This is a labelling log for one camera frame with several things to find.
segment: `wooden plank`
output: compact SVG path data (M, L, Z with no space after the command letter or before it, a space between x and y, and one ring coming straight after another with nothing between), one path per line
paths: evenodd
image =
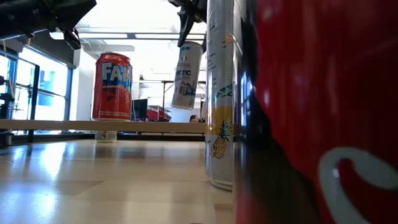
M124 121L31 121L0 119L0 129L141 131L155 133L204 133L205 123L164 123Z

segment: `red object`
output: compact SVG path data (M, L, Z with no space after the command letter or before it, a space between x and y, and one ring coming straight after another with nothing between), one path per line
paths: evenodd
M132 68L130 59L103 53L96 62L93 120L131 119Z
M237 223L398 223L398 1L244 2Z
M160 118L163 118L163 111L162 110L159 110L159 111L147 110L147 117L151 121L159 121ZM168 114L166 114L164 119L166 121L169 121L170 119L172 119L172 117L169 116Z

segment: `computer monitor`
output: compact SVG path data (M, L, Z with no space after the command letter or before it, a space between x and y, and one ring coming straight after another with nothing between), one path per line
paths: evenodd
M148 99L133 100L131 104L131 120L132 121L145 121L147 118Z

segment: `black mechanical arm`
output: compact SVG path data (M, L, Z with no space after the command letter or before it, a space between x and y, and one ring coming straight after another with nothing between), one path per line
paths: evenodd
M181 47L194 22L207 22L207 0L169 0L175 7L181 7L178 15L181 20L180 38L178 47ZM206 51L206 37L202 43L203 52Z
M95 0L0 0L0 40L58 28L72 49L80 49L75 26L95 5Z

